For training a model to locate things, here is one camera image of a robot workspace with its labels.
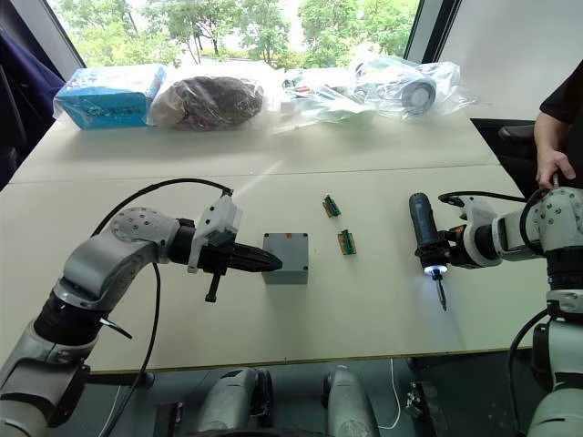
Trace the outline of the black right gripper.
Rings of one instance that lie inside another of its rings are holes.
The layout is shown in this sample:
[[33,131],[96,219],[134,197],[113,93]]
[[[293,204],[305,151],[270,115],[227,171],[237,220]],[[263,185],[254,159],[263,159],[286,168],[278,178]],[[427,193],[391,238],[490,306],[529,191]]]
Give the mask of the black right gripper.
[[464,243],[465,226],[439,230],[438,243],[441,249],[417,249],[423,269],[446,268],[448,264],[464,269],[477,269],[478,264],[467,253]]

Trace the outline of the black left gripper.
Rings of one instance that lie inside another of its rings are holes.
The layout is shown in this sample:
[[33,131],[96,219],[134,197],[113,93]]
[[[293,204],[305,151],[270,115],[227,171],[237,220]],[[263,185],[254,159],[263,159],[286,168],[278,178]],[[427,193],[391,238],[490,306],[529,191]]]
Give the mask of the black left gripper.
[[270,272],[281,267],[282,262],[277,256],[261,248],[240,243],[225,243],[217,247],[205,246],[199,256],[199,269],[212,275],[205,301],[216,302],[220,279],[226,275],[228,269]]

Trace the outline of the bystander bare hand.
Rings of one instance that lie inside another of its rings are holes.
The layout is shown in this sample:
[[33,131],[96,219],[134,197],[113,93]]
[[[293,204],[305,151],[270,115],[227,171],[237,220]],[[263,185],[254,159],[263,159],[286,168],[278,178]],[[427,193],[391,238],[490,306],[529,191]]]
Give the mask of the bystander bare hand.
[[567,180],[576,178],[576,172],[568,157],[560,151],[542,149],[537,152],[537,178],[541,188],[552,189],[555,186],[554,176],[560,173]]

